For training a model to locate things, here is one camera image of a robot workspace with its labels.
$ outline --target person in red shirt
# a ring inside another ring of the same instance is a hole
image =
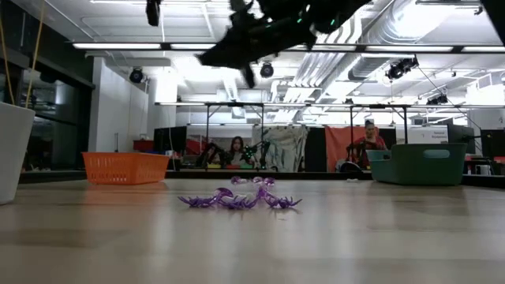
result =
[[[365,136],[353,142],[353,159],[363,169],[370,166],[366,150],[387,150],[382,137],[377,135],[376,126],[371,121],[365,123]]]

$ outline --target black cable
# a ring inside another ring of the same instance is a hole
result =
[[[438,91],[441,95],[443,95],[443,93],[442,93],[442,91],[440,91],[439,87],[438,87],[435,83],[433,83],[433,81],[432,81],[432,80],[428,77],[428,75],[426,75],[425,71],[423,71],[423,69],[422,69],[420,66],[418,66],[418,69],[419,69],[419,71],[421,71],[421,73],[423,73],[423,75],[425,75],[426,79],[428,79],[428,81],[429,81],[429,82],[433,85],[433,87],[435,87],[435,88],[436,88],[436,90],[437,90],[437,91]],[[452,106],[456,107],[456,105],[455,105],[455,104],[453,104],[449,98],[447,98],[447,101],[448,101],[448,102],[449,102]],[[464,111],[460,110],[460,109],[459,109],[459,107],[456,107],[456,109],[457,109],[457,110],[458,110],[461,114],[463,114],[463,115],[466,117],[466,119],[468,119],[468,121],[470,121],[470,122],[471,122],[471,123],[473,123],[476,127],[478,127],[479,131],[480,131],[480,132],[481,132],[481,134],[482,134],[482,128],[481,128],[481,126],[480,126],[480,125],[478,125],[477,123],[475,123],[475,121],[473,121],[473,120],[472,120],[472,118],[470,118],[470,117],[468,116],[468,114],[466,114]],[[482,151],[482,144],[481,144],[481,143],[479,143],[479,142],[478,142],[477,140],[475,140],[475,139],[473,139],[473,140],[475,141],[475,148],[477,148],[477,150],[479,150],[482,154],[484,154],[484,152]],[[491,169],[491,174],[492,174],[492,175],[494,175],[494,170],[493,170],[493,168],[492,168],[491,161],[490,161],[489,159],[487,159],[487,161],[488,161],[488,164],[489,164],[489,168]]]

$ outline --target orange basket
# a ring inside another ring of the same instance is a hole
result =
[[[168,156],[143,153],[82,153],[88,181],[97,185],[142,185],[165,178]]]

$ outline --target white planter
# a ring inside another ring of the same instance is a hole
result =
[[[35,111],[0,103],[0,204],[16,196]]]

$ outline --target teal bin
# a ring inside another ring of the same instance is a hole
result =
[[[400,144],[389,151],[367,151],[376,181],[398,185],[458,185],[466,144]]]

